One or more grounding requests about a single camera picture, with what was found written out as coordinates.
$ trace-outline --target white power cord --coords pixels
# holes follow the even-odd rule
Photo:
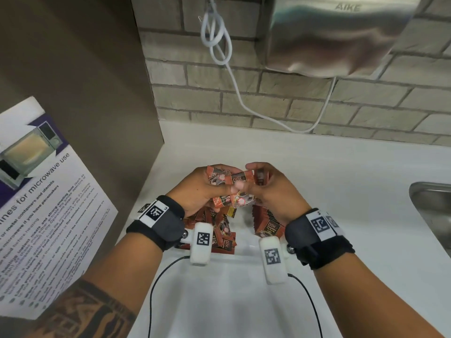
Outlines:
[[[227,68],[227,71],[230,74],[230,78],[232,79],[232,83],[235,87],[236,95],[238,96],[238,100],[240,101],[241,106],[246,111],[250,112],[252,115],[255,115],[262,119],[274,122],[274,123],[278,124],[279,126],[282,126],[285,129],[287,129],[293,133],[308,133],[309,131],[312,131],[318,125],[319,121],[321,120],[321,117],[323,116],[323,114],[327,108],[327,105],[329,104],[330,96],[332,95],[332,92],[335,87],[336,77],[334,77],[332,79],[332,83],[330,84],[329,92],[327,93],[326,100],[324,101],[323,107],[321,108],[321,111],[319,112],[317,120],[310,128],[308,128],[306,130],[294,130],[276,119],[256,113],[255,111],[249,109],[248,107],[245,106],[245,104],[243,103],[243,100],[241,99],[240,91],[238,90],[238,85],[236,84],[235,76],[233,75],[233,72],[229,66],[229,61],[230,61],[230,58],[232,57],[232,40],[230,40],[230,35],[224,24],[224,20],[222,19],[221,15],[219,15],[219,13],[217,12],[215,0],[209,0],[209,1],[210,1],[209,7],[205,11],[203,19],[201,21],[202,26],[201,26],[201,30],[200,30],[200,39],[202,40],[202,43],[210,49],[210,54],[211,54],[211,58],[213,59],[213,61],[220,66],[225,65],[225,67]],[[217,34],[215,35],[216,25],[219,26],[219,29],[217,31]],[[206,38],[206,30],[207,29],[208,29],[208,33],[210,34],[209,39]],[[221,50],[221,47],[219,46],[219,42],[221,41],[222,38],[225,38],[227,57],[224,55],[224,52]],[[219,60],[216,58],[213,48],[216,48],[219,51],[219,53],[221,54],[222,60]]]

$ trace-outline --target stainless steel sink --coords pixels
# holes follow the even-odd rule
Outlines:
[[[451,185],[416,182],[410,185],[410,199],[451,257]]]

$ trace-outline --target countertop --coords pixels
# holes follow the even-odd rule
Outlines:
[[[244,169],[248,162],[268,161],[285,173],[312,206],[334,217],[358,256],[385,284],[451,337],[451,259],[409,198],[414,182],[451,184],[451,148],[160,124],[165,144],[127,224],[143,204],[166,193],[197,166],[222,163]],[[161,277],[152,301],[151,336],[319,336],[313,309],[295,280],[279,286],[266,284],[258,237],[252,234],[250,221],[250,209],[239,209],[232,224],[237,231],[236,255],[213,254],[206,267],[183,260]],[[184,254],[175,249],[165,252],[158,273]],[[309,290],[324,337],[341,337],[313,272],[294,257],[287,266]],[[147,336],[148,300],[130,338]]]

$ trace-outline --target microwave oven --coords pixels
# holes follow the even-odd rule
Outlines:
[[[46,158],[63,144],[44,122],[0,153],[0,181],[16,190]]]

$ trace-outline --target fingernail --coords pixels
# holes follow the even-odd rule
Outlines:
[[[245,187],[245,182],[242,181],[242,180],[238,180],[238,181],[235,182],[234,186],[238,190],[242,190]]]

